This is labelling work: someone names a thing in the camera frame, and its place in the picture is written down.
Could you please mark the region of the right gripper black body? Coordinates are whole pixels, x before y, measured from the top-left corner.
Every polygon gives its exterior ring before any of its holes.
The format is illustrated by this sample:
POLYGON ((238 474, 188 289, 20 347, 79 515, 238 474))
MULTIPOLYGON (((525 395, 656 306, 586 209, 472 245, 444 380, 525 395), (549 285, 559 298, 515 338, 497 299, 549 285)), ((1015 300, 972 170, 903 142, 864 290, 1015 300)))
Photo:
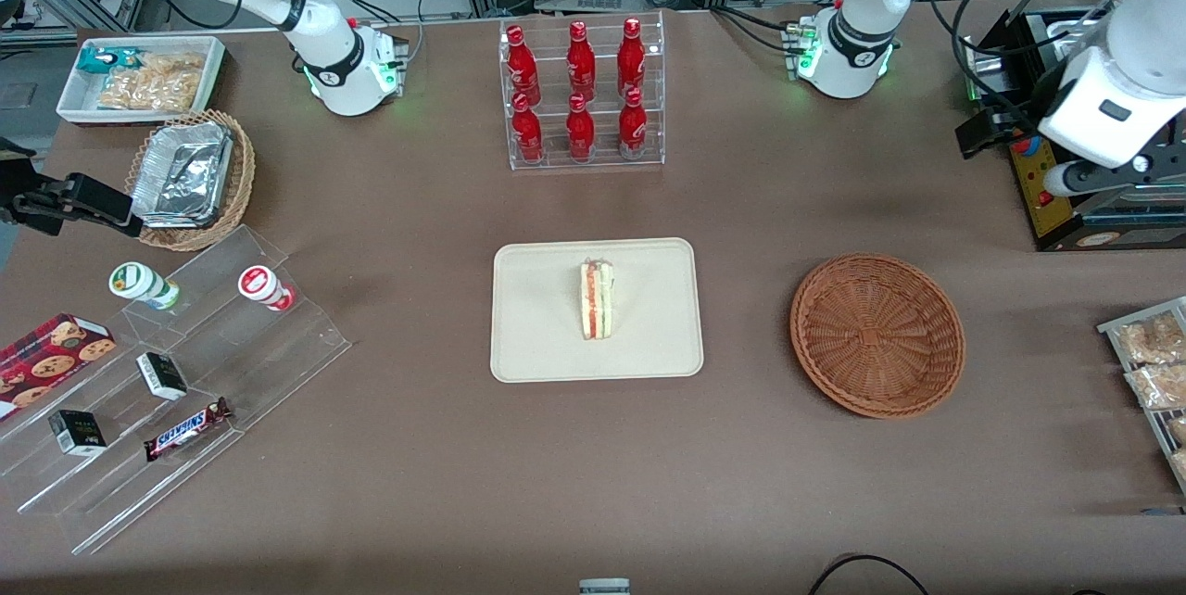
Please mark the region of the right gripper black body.
POLYGON ((42 173, 33 167, 36 152, 1 139, 1 220, 20 223, 13 206, 17 196, 33 193, 45 184, 42 173))

